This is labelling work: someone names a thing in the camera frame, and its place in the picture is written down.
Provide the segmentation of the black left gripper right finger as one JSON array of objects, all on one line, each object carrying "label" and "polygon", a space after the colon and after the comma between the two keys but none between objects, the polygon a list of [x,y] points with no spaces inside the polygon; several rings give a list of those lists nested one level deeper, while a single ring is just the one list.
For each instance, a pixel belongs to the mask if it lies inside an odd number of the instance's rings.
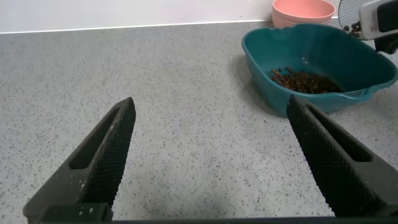
[{"label": "black left gripper right finger", "polygon": [[395,168],[303,98],[289,98],[287,116],[337,217],[397,216]]}]

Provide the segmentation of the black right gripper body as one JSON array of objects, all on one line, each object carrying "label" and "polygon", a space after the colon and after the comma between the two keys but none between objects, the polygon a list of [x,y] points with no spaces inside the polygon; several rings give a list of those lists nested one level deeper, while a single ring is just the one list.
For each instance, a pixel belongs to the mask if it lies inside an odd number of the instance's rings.
[{"label": "black right gripper body", "polygon": [[397,37],[380,37],[374,40],[377,52],[394,54],[397,51]]}]

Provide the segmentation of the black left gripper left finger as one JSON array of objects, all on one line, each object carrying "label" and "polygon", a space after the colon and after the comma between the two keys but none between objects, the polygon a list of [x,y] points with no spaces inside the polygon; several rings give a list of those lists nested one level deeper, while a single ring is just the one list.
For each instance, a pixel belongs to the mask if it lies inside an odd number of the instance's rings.
[{"label": "black left gripper left finger", "polygon": [[26,203],[24,215],[52,205],[112,206],[123,177],[136,121],[133,99],[116,103]]}]

